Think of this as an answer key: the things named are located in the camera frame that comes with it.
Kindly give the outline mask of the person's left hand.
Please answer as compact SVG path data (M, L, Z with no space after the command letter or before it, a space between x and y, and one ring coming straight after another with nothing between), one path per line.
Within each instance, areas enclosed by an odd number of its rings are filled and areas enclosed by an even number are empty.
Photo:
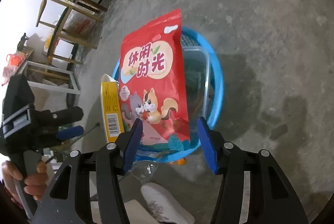
M15 180L25 183L24 192L29 194L36 201L40 201L47 189L48 181L47 166L44 161L37 164L36 172L26 178L23 178L18 168L10 161L2 164L2 175L5 188L11 197L11 200L21 204L20 198L15 188Z

